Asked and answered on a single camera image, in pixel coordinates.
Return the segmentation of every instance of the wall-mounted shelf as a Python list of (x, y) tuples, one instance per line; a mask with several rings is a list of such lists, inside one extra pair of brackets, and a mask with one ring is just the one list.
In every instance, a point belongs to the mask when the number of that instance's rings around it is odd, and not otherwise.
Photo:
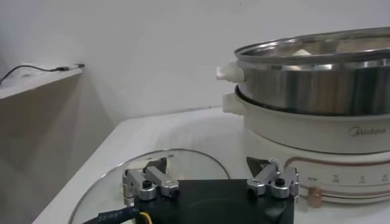
[(66, 72), (45, 72), (35, 76), (9, 77), (0, 86), (0, 99), (23, 93), (61, 79), (80, 75), (81, 73), (81, 69), (73, 69)]

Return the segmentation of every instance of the control button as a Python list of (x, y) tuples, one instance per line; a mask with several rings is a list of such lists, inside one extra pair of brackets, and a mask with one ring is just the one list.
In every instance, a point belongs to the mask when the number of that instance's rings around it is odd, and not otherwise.
[(307, 202), (313, 208), (320, 208), (322, 206), (322, 190), (318, 187), (309, 188)]

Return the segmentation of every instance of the white countertop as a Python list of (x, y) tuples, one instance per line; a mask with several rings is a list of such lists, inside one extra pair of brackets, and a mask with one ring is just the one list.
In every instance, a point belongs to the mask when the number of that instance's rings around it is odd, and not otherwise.
[[(118, 164), (146, 152), (171, 148), (198, 150), (219, 160), (232, 178), (249, 175), (240, 147), (242, 118), (224, 114), (220, 108), (129, 119), (117, 126), (90, 159), (72, 177), (34, 221), (34, 224), (65, 224), (77, 202), (103, 174)], [(296, 223), (386, 223), (390, 202), (371, 205), (326, 203), (308, 208), (302, 199)]]

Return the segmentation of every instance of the glass lid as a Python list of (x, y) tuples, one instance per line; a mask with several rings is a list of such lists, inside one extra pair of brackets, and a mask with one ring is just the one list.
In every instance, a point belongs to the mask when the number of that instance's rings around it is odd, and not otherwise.
[(113, 168), (97, 180), (74, 208), (69, 223), (81, 224), (99, 212), (126, 207), (122, 191), (123, 170), (142, 169), (148, 161), (167, 158), (166, 173), (176, 180), (229, 179), (225, 167), (211, 156), (188, 149), (169, 149), (150, 152), (132, 158)]

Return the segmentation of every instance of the cable on shelf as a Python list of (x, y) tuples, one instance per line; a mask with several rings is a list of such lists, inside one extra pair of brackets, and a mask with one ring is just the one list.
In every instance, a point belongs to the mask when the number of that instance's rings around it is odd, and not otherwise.
[(85, 64), (76, 64), (76, 65), (72, 65), (72, 66), (61, 66), (61, 67), (57, 67), (54, 69), (44, 69), (44, 68), (39, 68), (39, 67), (32, 66), (32, 65), (18, 65), (16, 67), (14, 67), (13, 69), (11, 69), (9, 72), (7, 72), (6, 75), (0, 79), (0, 86), (1, 86), (1, 83), (8, 76), (10, 76), (13, 72), (15, 72), (16, 70), (18, 70), (20, 68), (32, 68), (32, 69), (36, 69), (36, 70), (43, 71), (43, 72), (57, 72), (57, 71), (69, 71), (69, 70), (73, 70), (73, 69), (77, 69), (77, 68), (84, 68), (84, 67), (85, 67)]

